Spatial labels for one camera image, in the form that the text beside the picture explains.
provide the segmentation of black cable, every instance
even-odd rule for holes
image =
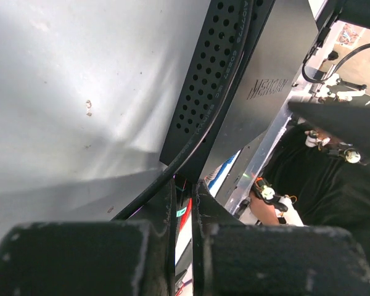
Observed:
[[[188,140],[186,145],[182,148],[180,153],[173,159],[169,166],[160,174],[160,176],[152,182],[151,185],[147,187],[140,195],[138,195],[129,205],[127,205],[120,213],[115,215],[113,220],[125,220],[128,219],[133,213],[135,213],[139,208],[146,204],[153,196],[160,190],[164,184],[166,184],[175,173],[190,159],[192,154],[196,151],[198,146],[203,141],[204,137],[210,131],[212,125],[214,124],[216,118],[221,112],[222,106],[226,101],[228,94],[228,89],[232,84],[233,78],[237,72],[238,66],[242,59],[242,50],[245,44],[245,38],[249,31],[250,20],[252,16],[252,1],[242,1],[242,6],[244,7],[243,13],[239,14],[239,23],[243,23],[244,26],[239,26],[236,32],[236,42],[234,43],[231,51],[230,58],[234,58],[234,61],[228,63],[226,67],[226,73],[222,76],[220,81],[220,87],[215,98],[221,100],[218,105],[211,104],[210,108],[207,110],[206,116],[204,116],[203,121],[200,123],[199,127],[195,130],[191,138]]]
[[[303,67],[302,67],[302,75],[304,77],[304,79],[307,81],[307,82],[310,82],[310,83],[324,83],[326,80],[328,80],[330,77],[332,77],[332,75],[349,59],[351,59],[355,54],[365,50],[365,49],[368,49],[370,48],[370,43],[369,44],[365,44],[365,45],[362,45],[356,49],[354,49],[353,51],[351,51],[349,54],[347,54],[338,64],[337,66],[335,67],[333,73],[331,73],[331,75],[327,78],[324,78],[324,79],[321,79],[321,80],[316,80],[314,78],[311,78],[309,77],[307,74],[306,74],[306,64],[308,62],[308,60],[310,58],[308,58],[306,61],[304,61],[303,63]]]

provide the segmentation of black shirt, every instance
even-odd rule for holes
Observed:
[[[282,137],[263,176],[307,225],[338,226],[362,245],[370,264],[370,163],[351,164],[305,145],[304,125]]]

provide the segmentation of scratch mark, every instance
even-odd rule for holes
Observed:
[[[257,273],[257,278],[259,278],[259,279],[265,279],[265,278],[267,278],[267,274],[265,274],[265,273]]]
[[[365,106],[369,105],[370,104],[370,101],[368,101],[367,103],[365,103]]]
[[[14,296],[20,296],[20,288],[15,288]]]
[[[31,25],[35,27],[37,30],[48,32],[50,24],[49,23],[43,23],[43,22],[35,22],[33,20],[30,21]]]
[[[29,229],[32,227],[32,225],[33,223],[22,223],[21,225],[18,225],[18,227],[22,229]]]
[[[140,290],[140,281],[143,277],[145,259],[146,259],[146,252],[148,246],[148,234],[146,229],[146,225],[140,225],[140,232],[142,233],[142,242],[140,247],[140,257],[136,269],[134,270],[134,278],[131,280],[131,285],[133,287],[133,295],[136,296],[139,294]]]
[[[4,254],[4,256],[2,257],[3,261],[5,262],[8,262],[11,260],[11,256],[10,256],[10,253],[6,253]]]
[[[44,228],[44,227],[46,227],[46,226],[48,226],[49,225],[49,222],[43,222],[43,223],[40,223],[39,225],[37,225],[37,228]]]
[[[11,237],[11,240],[12,240],[12,241],[16,241],[19,237],[20,237],[20,234],[19,234],[19,233],[15,233],[15,234]]]
[[[316,276],[316,271],[309,269],[307,271],[307,280],[306,280],[306,290],[309,292],[313,291],[314,288],[314,277]]]

